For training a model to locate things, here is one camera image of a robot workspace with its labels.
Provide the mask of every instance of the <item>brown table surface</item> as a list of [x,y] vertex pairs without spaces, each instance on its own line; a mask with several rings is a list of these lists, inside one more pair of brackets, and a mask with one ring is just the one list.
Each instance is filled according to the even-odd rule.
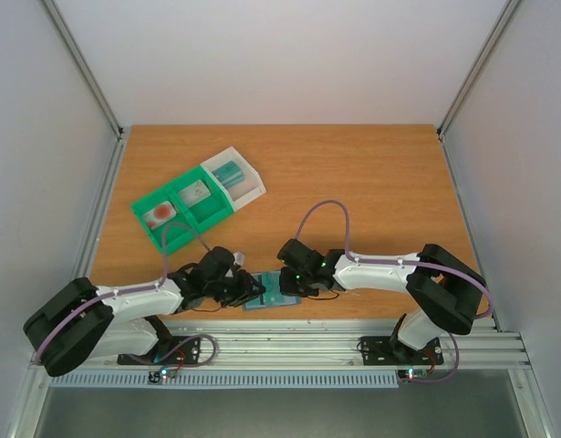
[[[279,269],[278,250],[308,209],[329,198],[349,209],[352,251],[400,255],[436,243],[475,266],[432,125],[134,126],[91,273],[94,284],[119,286],[160,276],[161,255],[130,204],[229,146],[256,168],[267,193],[203,237],[210,245],[242,251],[250,272]],[[327,205],[311,216],[301,240],[325,253],[343,247],[343,233],[343,213]],[[203,254],[192,242],[170,256],[170,270]],[[417,306],[399,293],[354,292],[286,308],[188,311],[172,318],[399,318]],[[216,307],[206,300],[201,308]]]

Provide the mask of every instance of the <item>vent grille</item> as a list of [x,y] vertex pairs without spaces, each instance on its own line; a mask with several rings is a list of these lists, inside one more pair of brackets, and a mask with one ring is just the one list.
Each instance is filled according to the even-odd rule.
[[54,388],[173,388],[227,390],[242,388],[397,388],[395,371],[221,371],[184,370],[161,383],[141,370],[77,370],[51,382]]

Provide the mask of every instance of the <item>red circle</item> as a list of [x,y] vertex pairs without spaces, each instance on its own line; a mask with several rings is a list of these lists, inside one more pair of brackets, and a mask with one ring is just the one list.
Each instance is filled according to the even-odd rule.
[[162,203],[155,207],[153,214],[157,219],[167,219],[172,212],[172,207],[166,203]]

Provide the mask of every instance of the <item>wooden table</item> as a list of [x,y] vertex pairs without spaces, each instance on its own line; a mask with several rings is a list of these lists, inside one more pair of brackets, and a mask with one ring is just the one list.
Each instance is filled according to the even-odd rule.
[[[473,252],[446,161],[431,125],[135,126],[119,171],[91,273],[94,284],[153,280],[161,255],[130,204],[228,146],[259,171],[267,193],[203,235],[210,245],[246,255],[250,272],[278,269],[275,256],[315,203],[338,199],[351,215],[351,250],[399,255],[442,245],[469,266]],[[303,242],[321,253],[343,247],[343,213],[321,207]],[[199,261],[190,243],[171,255],[170,269]],[[216,308],[203,303],[202,308]],[[244,312],[184,312],[172,318],[398,318],[416,308],[409,296],[356,290],[330,301]]]

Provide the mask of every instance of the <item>white wall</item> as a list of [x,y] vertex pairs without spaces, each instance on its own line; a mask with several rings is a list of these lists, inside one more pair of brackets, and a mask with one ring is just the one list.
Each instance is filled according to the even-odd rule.
[[0,0],[0,436],[32,348],[25,320],[68,282],[112,134],[36,0]]
[[524,2],[448,138],[483,271],[561,436],[561,0]]
[[504,0],[57,0],[123,125],[439,123]]

